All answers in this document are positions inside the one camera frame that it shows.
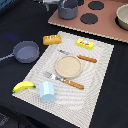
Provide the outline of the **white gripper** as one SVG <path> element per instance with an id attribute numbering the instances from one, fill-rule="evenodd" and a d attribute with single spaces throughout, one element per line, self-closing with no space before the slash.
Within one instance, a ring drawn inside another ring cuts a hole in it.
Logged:
<path id="1" fill-rule="evenodd" d="M 43 4 L 46 6 L 46 9 L 49 10 L 50 4 L 58 4 L 59 1 L 62 3 L 63 6 L 67 0 L 43 0 Z"/>

